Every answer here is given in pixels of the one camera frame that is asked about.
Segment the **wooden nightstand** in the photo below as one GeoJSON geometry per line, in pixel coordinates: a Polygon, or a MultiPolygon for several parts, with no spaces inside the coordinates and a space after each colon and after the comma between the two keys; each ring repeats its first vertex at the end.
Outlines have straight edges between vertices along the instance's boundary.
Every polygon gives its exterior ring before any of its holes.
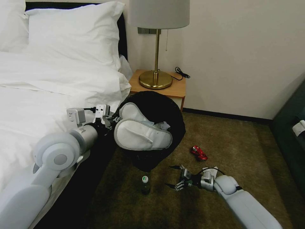
{"type": "MultiPolygon", "coordinates": [[[[155,92],[158,92],[160,94],[170,97],[180,107],[180,110],[182,111],[183,104],[184,104],[184,98],[185,98],[186,79],[184,77],[180,81],[173,79],[173,84],[170,87],[165,88],[165,89],[152,90],[152,89],[148,89],[148,88],[141,86],[139,83],[139,75],[145,71],[146,70],[138,69],[133,74],[132,78],[129,81],[129,83],[131,85],[130,94],[135,94],[135,93],[141,92],[141,91],[155,91],[155,92]]],[[[169,74],[171,74],[173,77],[176,77],[178,79],[181,79],[181,77],[182,77],[178,73],[169,72],[169,74]]]]}

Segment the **black headboard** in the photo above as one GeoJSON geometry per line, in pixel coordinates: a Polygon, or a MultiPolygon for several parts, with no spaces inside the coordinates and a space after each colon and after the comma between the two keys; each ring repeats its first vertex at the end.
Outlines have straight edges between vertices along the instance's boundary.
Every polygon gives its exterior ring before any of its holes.
{"type": "MultiPolygon", "coordinates": [[[[78,8],[85,5],[94,4],[97,5],[98,3],[60,3],[60,2],[26,2],[26,9],[73,9],[78,8]]],[[[119,54],[125,56],[128,60],[127,56],[127,38],[126,38],[126,27],[125,27],[125,19],[124,15],[122,14],[118,20],[118,28],[119,28],[119,54]]]]}

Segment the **beige wall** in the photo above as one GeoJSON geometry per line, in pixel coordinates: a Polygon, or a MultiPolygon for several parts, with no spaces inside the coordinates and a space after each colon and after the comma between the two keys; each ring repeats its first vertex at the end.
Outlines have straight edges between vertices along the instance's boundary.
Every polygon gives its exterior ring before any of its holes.
{"type": "MultiPolygon", "coordinates": [[[[159,68],[191,76],[186,108],[272,119],[304,79],[304,9],[304,0],[191,0],[191,23],[168,31],[167,51],[162,31],[159,68]]],[[[152,69],[155,36],[127,25],[127,39],[132,69],[152,69]]]]}

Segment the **white duvet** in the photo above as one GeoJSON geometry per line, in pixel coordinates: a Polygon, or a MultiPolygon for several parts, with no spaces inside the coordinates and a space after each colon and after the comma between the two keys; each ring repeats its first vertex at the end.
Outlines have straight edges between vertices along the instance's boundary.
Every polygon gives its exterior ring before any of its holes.
{"type": "Polygon", "coordinates": [[[129,90],[125,76],[106,66],[0,52],[0,192],[34,163],[40,138],[70,128],[67,108],[106,103],[114,112],[129,90]]]}

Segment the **power cord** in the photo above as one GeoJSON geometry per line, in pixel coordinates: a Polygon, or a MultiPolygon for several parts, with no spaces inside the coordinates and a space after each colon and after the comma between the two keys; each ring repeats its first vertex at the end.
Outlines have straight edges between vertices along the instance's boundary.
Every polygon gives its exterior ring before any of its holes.
{"type": "Polygon", "coordinates": [[[175,71],[176,71],[176,73],[178,73],[178,74],[180,74],[182,76],[181,79],[177,79],[176,77],[172,76],[174,79],[176,79],[178,81],[182,80],[183,78],[187,78],[187,79],[190,78],[190,76],[188,74],[184,73],[179,67],[176,67],[175,71]]]}
{"type": "Polygon", "coordinates": [[[215,169],[215,170],[221,172],[223,175],[225,175],[221,170],[219,170],[219,169],[217,169],[217,168],[213,168],[213,167],[208,167],[208,168],[202,169],[199,173],[197,173],[197,175],[198,175],[198,174],[201,174],[204,170],[208,170],[208,169],[215,169]]]}
{"type": "Polygon", "coordinates": [[[96,107],[93,107],[93,108],[84,108],[84,110],[90,110],[90,111],[92,111],[95,114],[96,107]]]}

